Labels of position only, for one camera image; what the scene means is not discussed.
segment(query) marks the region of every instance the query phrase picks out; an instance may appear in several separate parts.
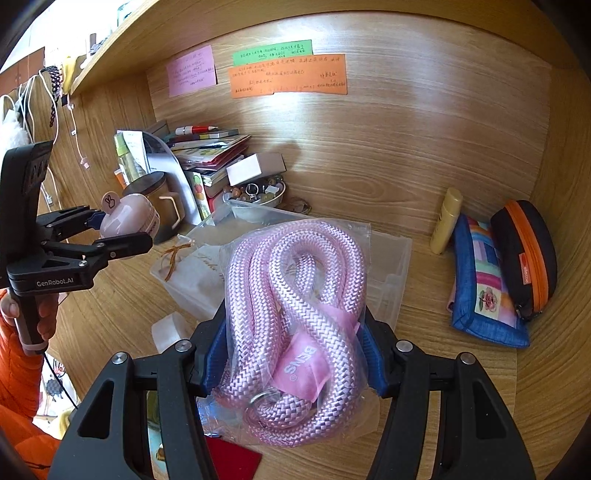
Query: pink label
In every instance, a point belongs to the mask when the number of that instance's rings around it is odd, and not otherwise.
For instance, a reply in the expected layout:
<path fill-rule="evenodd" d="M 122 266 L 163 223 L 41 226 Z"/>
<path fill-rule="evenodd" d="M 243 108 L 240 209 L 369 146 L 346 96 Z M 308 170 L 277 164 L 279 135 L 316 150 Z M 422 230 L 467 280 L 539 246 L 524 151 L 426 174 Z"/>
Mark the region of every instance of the pink label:
<path fill-rule="evenodd" d="M 166 69 L 171 97 L 197 92 L 217 83 L 211 45 L 173 60 Z"/>
<path fill-rule="evenodd" d="M 354 315 L 330 305 L 320 304 L 318 308 L 334 318 L 349 338 L 355 337 L 359 322 Z M 271 383 L 283 392 L 314 402 L 329 378 L 324 353 L 310 335 L 299 330 L 277 362 Z"/>

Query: red pen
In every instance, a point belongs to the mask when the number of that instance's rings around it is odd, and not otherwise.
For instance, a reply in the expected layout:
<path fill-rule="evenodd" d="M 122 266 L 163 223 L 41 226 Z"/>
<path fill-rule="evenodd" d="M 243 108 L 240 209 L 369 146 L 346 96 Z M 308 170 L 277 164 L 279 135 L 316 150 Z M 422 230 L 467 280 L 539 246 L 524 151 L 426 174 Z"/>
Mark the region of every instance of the red pen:
<path fill-rule="evenodd" d="M 210 132 L 211 130 L 217 130 L 217 127 L 199 127 L 199 126 L 179 127 L 176 129 L 175 133 L 177 135 L 194 135 L 194 134 L 206 134 L 207 132 Z"/>

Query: pencil case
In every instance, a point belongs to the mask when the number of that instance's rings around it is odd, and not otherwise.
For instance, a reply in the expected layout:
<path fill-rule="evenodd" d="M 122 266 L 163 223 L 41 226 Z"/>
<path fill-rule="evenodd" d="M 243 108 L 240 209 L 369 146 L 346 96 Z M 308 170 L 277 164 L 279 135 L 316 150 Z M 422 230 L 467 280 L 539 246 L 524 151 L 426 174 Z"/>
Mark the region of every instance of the pencil case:
<path fill-rule="evenodd" d="M 556 289 L 556 252 L 548 227 L 527 200 L 511 200 L 493 215 L 491 227 L 501 270 L 519 315 L 538 315 Z"/>
<path fill-rule="evenodd" d="M 490 226 L 460 214 L 453 231 L 456 282 L 452 326 L 489 342 L 525 348 L 530 336 L 503 278 Z"/>

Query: green sticky note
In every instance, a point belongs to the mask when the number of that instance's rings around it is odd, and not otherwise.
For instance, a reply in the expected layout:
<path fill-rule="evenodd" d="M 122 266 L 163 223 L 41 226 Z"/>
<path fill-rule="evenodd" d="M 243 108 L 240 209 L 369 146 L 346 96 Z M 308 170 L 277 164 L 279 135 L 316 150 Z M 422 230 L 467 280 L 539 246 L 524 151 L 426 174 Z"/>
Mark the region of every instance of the green sticky note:
<path fill-rule="evenodd" d="M 246 50 L 237 51 L 232 55 L 232 58 L 234 60 L 234 66 L 239 67 L 240 65 L 256 63 L 258 61 L 284 59 L 287 57 L 312 54 L 312 41 L 298 40 L 247 48 Z"/>

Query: lotion bottle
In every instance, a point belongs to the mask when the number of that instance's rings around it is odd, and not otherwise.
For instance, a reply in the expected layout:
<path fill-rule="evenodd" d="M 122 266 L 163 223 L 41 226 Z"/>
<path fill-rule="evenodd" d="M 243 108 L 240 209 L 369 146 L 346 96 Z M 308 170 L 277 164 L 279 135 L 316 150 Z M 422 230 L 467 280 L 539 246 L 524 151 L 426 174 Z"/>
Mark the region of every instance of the lotion bottle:
<path fill-rule="evenodd" d="M 443 199 L 439 220 L 431 236 L 430 247 L 434 254 L 440 255 L 452 236 L 457 218 L 462 208 L 463 196 L 458 189 L 449 188 Z"/>

